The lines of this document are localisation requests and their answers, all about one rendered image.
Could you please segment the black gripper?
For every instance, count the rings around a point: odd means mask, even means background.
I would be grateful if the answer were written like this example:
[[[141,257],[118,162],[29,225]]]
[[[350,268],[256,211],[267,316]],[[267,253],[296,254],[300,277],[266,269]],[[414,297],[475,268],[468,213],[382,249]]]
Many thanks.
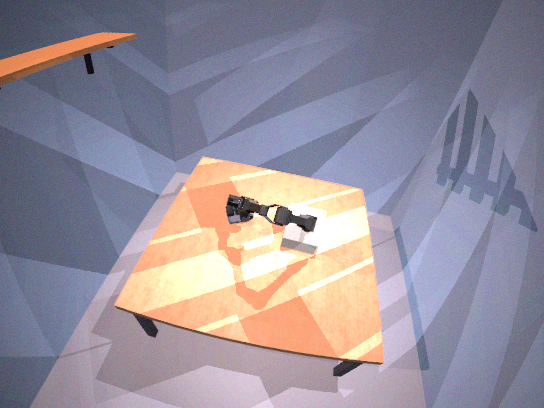
[[[239,210],[237,210],[236,207],[234,207],[234,209],[233,209],[233,206],[226,205],[226,206],[225,206],[225,210],[226,210],[226,215],[227,215],[227,217],[234,216],[234,211],[235,211],[235,214],[236,214],[236,215],[239,215],[239,214],[238,214],[238,211],[239,211]]]

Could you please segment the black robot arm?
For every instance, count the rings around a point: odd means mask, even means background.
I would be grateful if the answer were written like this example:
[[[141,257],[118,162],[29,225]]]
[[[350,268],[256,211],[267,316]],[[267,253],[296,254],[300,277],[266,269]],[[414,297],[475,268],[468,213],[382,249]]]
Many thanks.
[[[228,195],[226,205],[236,207],[238,211],[238,214],[240,215],[240,221],[241,222],[248,222],[251,219],[254,218],[252,213],[258,213],[258,215],[265,217],[269,223],[278,225],[278,226],[288,226],[290,223],[297,224],[299,228],[302,228],[304,232],[315,232],[315,228],[317,225],[317,221],[319,217],[315,217],[309,214],[299,216],[293,215],[292,210],[289,210],[288,207],[284,207],[281,205],[273,204],[273,205],[259,205],[257,204],[257,201],[254,201],[252,198],[248,198],[245,196],[235,196],[235,195]],[[273,222],[270,220],[270,218],[267,216],[268,210],[271,207],[280,206],[277,207],[275,217]],[[274,223],[275,222],[275,223]]]

